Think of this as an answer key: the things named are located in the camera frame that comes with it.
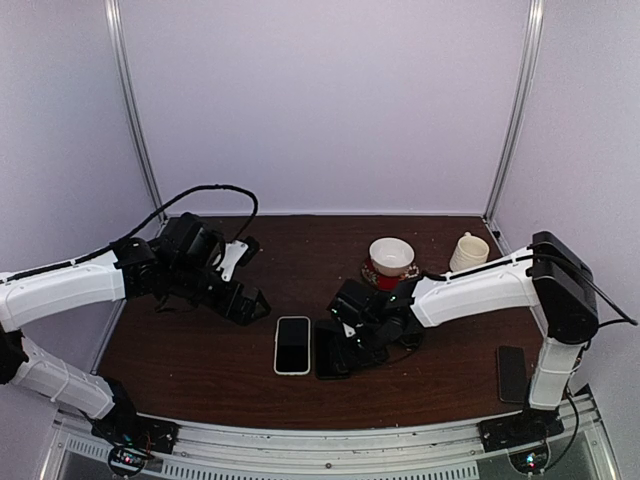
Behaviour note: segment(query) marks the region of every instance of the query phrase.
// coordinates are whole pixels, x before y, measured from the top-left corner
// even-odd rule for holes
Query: white phone
[[[278,375],[306,375],[311,371],[311,320],[280,317],[276,328],[273,370]]]

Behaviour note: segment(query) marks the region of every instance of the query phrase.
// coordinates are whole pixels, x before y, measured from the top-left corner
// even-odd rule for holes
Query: white bowl
[[[411,245],[399,238],[379,238],[369,247],[373,267],[387,277],[399,277],[413,263]]]

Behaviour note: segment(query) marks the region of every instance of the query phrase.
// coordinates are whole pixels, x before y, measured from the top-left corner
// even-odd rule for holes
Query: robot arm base
[[[484,420],[478,424],[485,452],[511,449],[560,435],[564,425],[555,410],[525,408],[505,417]]]

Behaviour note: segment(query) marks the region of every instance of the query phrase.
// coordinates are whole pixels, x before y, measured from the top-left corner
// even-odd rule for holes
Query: white arm segment
[[[555,410],[560,405],[567,382],[577,369],[576,361],[584,345],[566,345],[549,337],[544,339],[538,366],[531,379],[531,408]]]
[[[511,260],[507,265],[446,282],[424,278],[416,284],[413,291],[416,300],[411,310],[418,321],[429,328],[448,320],[492,310],[534,307],[540,301],[531,278],[526,275],[532,260],[515,261],[516,258],[532,253],[530,249],[522,248],[483,266]]]
[[[13,332],[54,313],[125,298],[122,271],[114,266],[117,261],[113,252],[107,252],[89,262],[1,284],[0,325]]]
[[[413,291],[416,300],[411,309],[420,323],[429,328],[448,320],[492,310],[535,307],[540,304],[540,300],[531,278],[526,274],[532,260],[515,261],[516,258],[532,253],[528,248],[520,249],[486,264],[510,259],[511,263],[507,265],[446,282],[424,278],[416,284]],[[532,408],[554,410],[560,404],[583,345],[566,345],[553,338],[545,338],[538,366],[531,380],[529,405]]]
[[[102,377],[68,365],[28,338],[22,339],[22,348],[29,361],[18,368],[11,380],[14,385],[45,395],[51,402],[76,407],[95,419],[103,418],[113,408],[113,392]]]

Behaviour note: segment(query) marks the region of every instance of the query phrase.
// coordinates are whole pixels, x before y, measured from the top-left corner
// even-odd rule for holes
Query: black cable
[[[411,355],[413,355],[414,353],[416,353],[420,349],[420,347],[422,346],[422,341],[423,340],[424,340],[424,334],[420,335],[420,339],[416,342],[415,345],[413,345],[413,346],[404,345],[405,347],[412,348],[412,350],[410,350],[408,353],[404,354],[400,358],[396,358],[395,360],[392,360],[391,362],[384,363],[384,365],[391,366],[391,365],[395,365],[396,363],[400,363],[403,360],[406,360],[407,358],[409,358]]]
[[[113,473],[114,475],[117,475],[117,476],[123,477],[123,478],[135,477],[140,472],[142,472],[142,470],[144,470],[144,467],[147,466],[147,460],[146,459],[142,459],[142,461],[140,462],[140,465],[135,467],[135,470],[132,470],[132,471],[126,470],[126,469],[124,469],[122,467],[118,467],[117,465],[113,465],[114,461],[118,461],[118,463],[122,463],[120,461],[120,459],[119,459],[119,457],[121,456],[122,452],[128,453],[129,455],[131,455],[131,452],[127,451],[127,447],[122,446],[122,445],[118,445],[118,446],[113,447],[109,451],[109,455],[107,456],[107,466],[109,467],[109,470],[111,470],[111,473]]]
[[[185,190],[182,193],[179,193],[178,195],[176,195],[175,197],[173,197],[171,200],[169,200],[168,202],[162,204],[160,207],[158,207],[156,210],[153,211],[153,213],[151,213],[147,218],[145,218],[137,227],[135,227],[133,230],[131,230],[129,233],[127,233],[126,235],[120,237],[119,239],[117,239],[115,242],[112,242],[111,244],[102,247],[94,252],[88,253],[87,255],[84,255],[82,257],[78,257],[76,259],[74,259],[73,261],[65,261],[65,262],[60,262],[60,263],[54,263],[52,265],[47,265],[45,267],[39,267],[39,268],[34,268],[31,270],[25,270],[23,272],[18,272],[15,275],[12,275],[11,277],[5,279],[5,280],[0,280],[0,285],[7,283],[7,282],[11,282],[13,280],[20,280],[22,278],[28,278],[28,277],[32,277],[34,275],[39,275],[41,273],[47,273],[47,272],[52,272],[54,270],[60,270],[61,268],[66,268],[66,267],[71,267],[74,264],[77,265],[79,263],[84,263],[84,262],[88,262],[89,260],[93,260],[96,257],[99,257],[100,255],[104,255],[105,253],[113,250],[113,245],[114,244],[119,244],[119,243],[123,243],[127,240],[130,240],[131,238],[133,238],[133,236],[138,233],[140,230],[142,230],[144,227],[146,227],[149,222],[151,222],[157,215],[159,215],[160,213],[164,212],[167,208],[169,208],[170,206],[172,206],[174,203],[182,200],[184,197],[191,195],[192,193],[195,192],[200,192],[200,191],[204,191],[204,190],[230,190],[233,192],[237,192],[237,193],[241,193],[243,195],[246,195],[247,197],[251,198],[251,200],[253,201],[253,210],[251,212],[251,215],[249,216],[249,218],[247,218],[247,220],[244,222],[244,224],[242,225],[242,227],[240,227],[240,230],[238,230],[238,233],[236,233],[235,237],[233,237],[233,240],[237,240],[240,235],[242,235],[242,232],[244,232],[246,230],[246,228],[249,226],[249,224],[253,221],[253,219],[256,217],[256,215],[258,214],[258,198],[255,196],[255,194],[249,190],[246,190],[244,188],[241,187],[236,187],[235,185],[226,185],[226,184],[216,184],[216,185],[198,185],[196,187],[192,187],[189,188],[188,190]],[[221,250],[221,257],[220,257],[220,261],[218,262],[218,264],[222,261],[222,258],[224,257],[224,250]]]
[[[585,274],[581,268],[577,267],[576,265],[574,265],[573,263],[565,260],[564,258],[559,258],[556,257],[555,255],[548,255],[546,253],[536,253],[535,254],[535,258],[544,258],[547,260],[551,260],[554,263],[557,263],[558,265],[562,265],[564,267],[567,267],[571,270],[573,270],[580,278],[582,278],[582,280],[584,280],[584,282],[589,285],[591,288],[593,288],[595,290],[595,292],[600,295],[600,298],[602,298],[605,302],[607,302],[607,304],[613,308],[613,310],[615,310],[615,312],[620,315],[622,318],[624,318],[628,323],[630,323],[633,326],[637,326],[638,325],[638,321],[629,317],[629,315],[627,315],[613,300],[611,300],[609,298],[609,296],[604,293],[602,291],[602,289],[600,287],[598,287],[591,278],[589,278],[589,276],[587,274]]]
[[[617,320],[609,320],[608,322],[603,322],[600,325],[598,325],[598,329],[608,327],[609,325],[614,325],[616,323],[629,323],[629,322],[624,318],[619,318]]]
[[[569,400],[569,403],[571,404],[571,408],[573,408],[573,413],[576,416],[576,426],[573,429],[573,435],[571,435],[571,439],[569,440],[569,443],[567,444],[567,446],[564,448],[562,453],[551,463],[551,465],[548,465],[544,468],[543,473],[548,472],[549,470],[554,468],[556,465],[558,465],[558,463],[560,463],[560,460],[564,458],[564,456],[567,454],[571,446],[576,441],[576,437],[578,436],[578,430],[580,429],[580,413],[578,412],[578,408],[576,407],[576,404],[573,401],[573,397],[569,393],[568,388],[566,392],[567,392],[567,400]]]

